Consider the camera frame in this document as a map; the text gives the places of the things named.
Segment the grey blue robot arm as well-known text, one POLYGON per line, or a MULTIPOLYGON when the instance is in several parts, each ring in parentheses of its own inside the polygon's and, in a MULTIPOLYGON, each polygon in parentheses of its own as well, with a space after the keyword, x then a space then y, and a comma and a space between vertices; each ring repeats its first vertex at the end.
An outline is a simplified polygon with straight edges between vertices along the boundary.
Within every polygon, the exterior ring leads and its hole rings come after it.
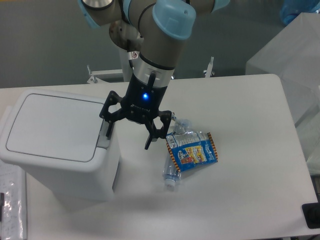
POLYGON ((175 71, 196 17, 228 5, 226 0, 80 0, 93 28, 117 21, 128 23, 143 41, 124 96, 110 91, 100 117, 110 126, 127 119, 145 125, 146 146, 167 135, 172 113, 159 106, 175 71))

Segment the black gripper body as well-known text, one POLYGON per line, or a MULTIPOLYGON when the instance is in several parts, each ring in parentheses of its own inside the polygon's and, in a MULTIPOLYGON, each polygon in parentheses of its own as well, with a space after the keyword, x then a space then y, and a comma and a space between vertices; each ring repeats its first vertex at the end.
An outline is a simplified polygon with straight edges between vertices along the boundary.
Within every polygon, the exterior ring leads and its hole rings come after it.
POLYGON ((140 53, 120 102, 124 117, 139 124, 144 123, 143 116, 150 122, 157 118, 174 70, 173 67, 154 63, 140 53))

